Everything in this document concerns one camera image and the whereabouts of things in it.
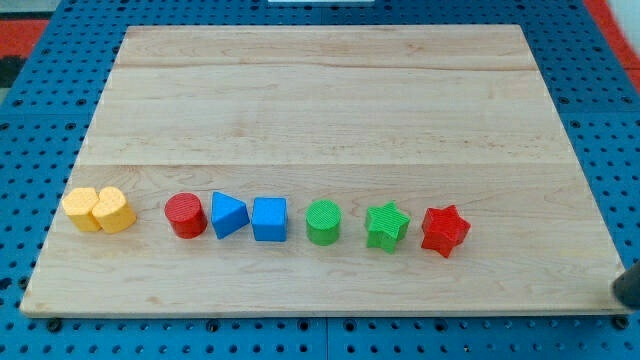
star-shaped block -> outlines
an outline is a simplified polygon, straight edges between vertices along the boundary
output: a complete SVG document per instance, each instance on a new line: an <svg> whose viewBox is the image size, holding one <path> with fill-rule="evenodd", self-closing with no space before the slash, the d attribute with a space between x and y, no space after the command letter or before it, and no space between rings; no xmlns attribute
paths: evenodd
<svg viewBox="0 0 640 360"><path fill-rule="evenodd" d="M454 247L462 244L471 224L460 217L455 205L444 209L427 209L422 222L423 249L431 249L448 258Z"/></svg>
<svg viewBox="0 0 640 360"><path fill-rule="evenodd" d="M382 207L368 208L365 227L369 233L367 247L379 247L393 254L398 241L407 234L409 217L401 213L391 201Z"/></svg>

blue pegboard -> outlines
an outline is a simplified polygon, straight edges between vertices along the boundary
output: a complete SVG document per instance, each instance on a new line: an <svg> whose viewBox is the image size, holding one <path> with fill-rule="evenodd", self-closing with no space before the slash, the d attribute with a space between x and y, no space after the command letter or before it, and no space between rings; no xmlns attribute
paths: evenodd
<svg viewBox="0 0 640 360"><path fill-rule="evenodd" d="M636 262L640 100L580 0L63 0L0 108L0 358L638 357L635 315L59 323L18 311L128 25L470 23L522 26L616 247Z"/></svg>

wooden board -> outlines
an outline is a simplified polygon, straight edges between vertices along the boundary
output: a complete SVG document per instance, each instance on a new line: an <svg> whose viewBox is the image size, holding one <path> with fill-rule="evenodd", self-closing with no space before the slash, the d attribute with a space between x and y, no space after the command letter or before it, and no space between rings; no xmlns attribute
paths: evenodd
<svg viewBox="0 0 640 360"><path fill-rule="evenodd" d="M26 290L34 317L620 313L623 271L518 26L131 27L68 188L120 187L139 220L79 233L58 211ZM245 227L177 239L179 191L289 203L285 243ZM342 208L329 247L313 199ZM369 206L411 216L395 255ZM422 250L427 207L472 224Z"/></svg>

red star block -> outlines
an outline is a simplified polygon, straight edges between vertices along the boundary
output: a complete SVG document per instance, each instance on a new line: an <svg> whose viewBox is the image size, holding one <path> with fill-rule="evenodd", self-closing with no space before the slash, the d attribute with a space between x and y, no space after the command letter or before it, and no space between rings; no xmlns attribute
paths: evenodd
<svg viewBox="0 0 640 360"><path fill-rule="evenodd" d="M422 248L435 250L448 258L451 250L462 244L470 228L471 224L460 217L455 205L443 210L429 208L422 222Z"/></svg>

red cylinder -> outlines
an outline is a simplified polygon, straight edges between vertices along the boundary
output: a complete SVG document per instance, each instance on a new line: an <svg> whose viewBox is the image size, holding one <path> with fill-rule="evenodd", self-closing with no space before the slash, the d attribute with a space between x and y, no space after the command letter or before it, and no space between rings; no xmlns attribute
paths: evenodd
<svg viewBox="0 0 640 360"><path fill-rule="evenodd" d="M164 206L164 214L176 235L183 239L192 239L207 228L202 203L191 193L173 195Z"/></svg>

